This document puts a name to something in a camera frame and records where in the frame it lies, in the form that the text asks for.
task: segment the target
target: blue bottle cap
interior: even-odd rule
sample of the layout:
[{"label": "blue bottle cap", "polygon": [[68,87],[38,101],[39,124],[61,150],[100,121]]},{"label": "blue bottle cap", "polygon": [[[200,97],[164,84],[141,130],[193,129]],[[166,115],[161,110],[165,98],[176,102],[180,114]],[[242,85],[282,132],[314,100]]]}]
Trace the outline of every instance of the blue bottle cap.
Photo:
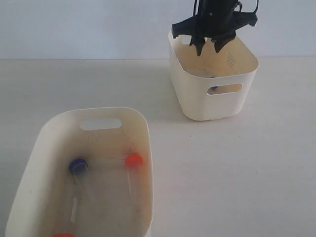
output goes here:
[{"label": "blue bottle cap", "polygon": [[88,163],[83,158],[77,158],[69,164],[69,171],[73,175],[79,175],[86,171]]}]

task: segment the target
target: bin handle hole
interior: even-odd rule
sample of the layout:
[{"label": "bin handle hole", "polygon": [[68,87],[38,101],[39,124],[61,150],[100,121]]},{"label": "bin handle hole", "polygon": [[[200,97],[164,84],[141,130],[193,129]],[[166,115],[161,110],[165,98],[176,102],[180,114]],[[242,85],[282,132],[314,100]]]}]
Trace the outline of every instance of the bin handle hole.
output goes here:
[{"label": "bin handle hole", "polygon": [[121,126],[122,121],[119,118],[88,119],[80,122],[80,128],[85,131],[115,129]]},{"label": "bin handle hole", "polygon": [[230,85],[217,85],[212,86],[207,90],[208,95],[218,95],[218,94],[227,94],[232,92],[238,92],[242,88],[241,83],[230,84]]}]

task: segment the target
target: white plastic bin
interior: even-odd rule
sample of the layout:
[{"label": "white plastic bin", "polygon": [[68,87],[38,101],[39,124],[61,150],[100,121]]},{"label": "white plastic bin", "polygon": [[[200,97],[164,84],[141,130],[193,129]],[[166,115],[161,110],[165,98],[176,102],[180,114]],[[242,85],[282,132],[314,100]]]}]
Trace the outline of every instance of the white plastic bin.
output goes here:
[{"label": "white plastic bin", "polygon": [[[138,219],[129,215],[127,176],[124,177],[127,173],[121,166],[124,158],[134,153],[144,161],[140,168],[142,206]],[[136,110],[115,107],[65,112],[42,128],[17,190],[5,237],[56,234],[67,181],[72,177],[68,165],[79,156],[87,158],[91,165],[98,181],[95,185],[100,185],[99,191],[106,197],[100,207],[106,213],[101,219],[85,215],[82,203],[76,237],[151,236],[153,178],[147,122]],[[141,227],[138,235],[135,225]]]},{"label": "white plastic bin", "polygon": [[183,38],[169,33],[171,81],[183,113],[198,121],[237,115],[259,67],[257,58],[238,37],[219,53],[207,39],[200,57]]}]

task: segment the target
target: table surface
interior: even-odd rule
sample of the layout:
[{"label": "table surface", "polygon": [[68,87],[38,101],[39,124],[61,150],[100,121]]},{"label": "table surface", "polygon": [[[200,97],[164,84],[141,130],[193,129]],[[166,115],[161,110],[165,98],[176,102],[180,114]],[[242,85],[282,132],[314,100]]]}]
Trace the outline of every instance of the table surface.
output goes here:
[{"label": "table surface", "polygon": [[196,122],[168,60],[0,61],[0,236],[41,127],[64,111],[147,118],[154,237],[314,237],[316,58],[261,58],[242,111]]}]

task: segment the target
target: white wall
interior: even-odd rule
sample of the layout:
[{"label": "white wall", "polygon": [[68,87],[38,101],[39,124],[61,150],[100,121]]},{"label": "white wall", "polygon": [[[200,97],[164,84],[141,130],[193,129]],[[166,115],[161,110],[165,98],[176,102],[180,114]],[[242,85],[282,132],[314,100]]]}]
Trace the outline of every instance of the white wall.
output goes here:
[{"label": "white wall", "polygon": [[[256,0],[242,0],[252,11]],[[2,0],[0,58],[167,58],[171,24],[194,0]],[[316,55],[315,0],[261,0],[238,31],[257,56]]]}]

